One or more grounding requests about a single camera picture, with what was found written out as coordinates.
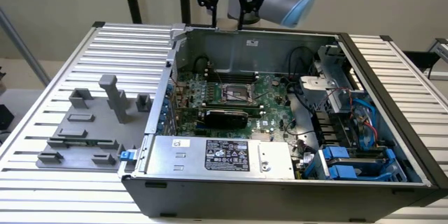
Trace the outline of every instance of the power supply label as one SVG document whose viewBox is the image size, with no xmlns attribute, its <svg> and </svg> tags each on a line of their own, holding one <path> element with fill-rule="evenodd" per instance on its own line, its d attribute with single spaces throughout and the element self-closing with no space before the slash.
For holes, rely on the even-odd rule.
<svg viewBox="0 0 448 224">
<path fill-rule="evenodd" d="M 250 171 L 246 142 L 206 140 L 205 169 L 234 172 Z"/>
</svg>

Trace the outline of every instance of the metal case frame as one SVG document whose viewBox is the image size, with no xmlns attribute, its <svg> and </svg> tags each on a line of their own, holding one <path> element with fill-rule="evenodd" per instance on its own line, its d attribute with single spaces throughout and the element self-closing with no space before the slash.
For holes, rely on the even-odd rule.
<svg viewBox="0 0 448 224">
<path fill-rule="evenodd" d="M 425 206 L 442 198 L 448 194 L 448 178 L 349 35 L 264 28 L 246 28 L 244 31 L 334 36 L 429 183 L 370 185 L 317 180 L 293 183 L 286 180 L 190 180 L 148 176 L 144 171 L 154 137 L 148 132 L 136 171 L 121 178 L 141 212 L 150 217 L 374 222 L 401 207 Z M 150 113 L 149 120 L 156 119 Z"/>
</svg>

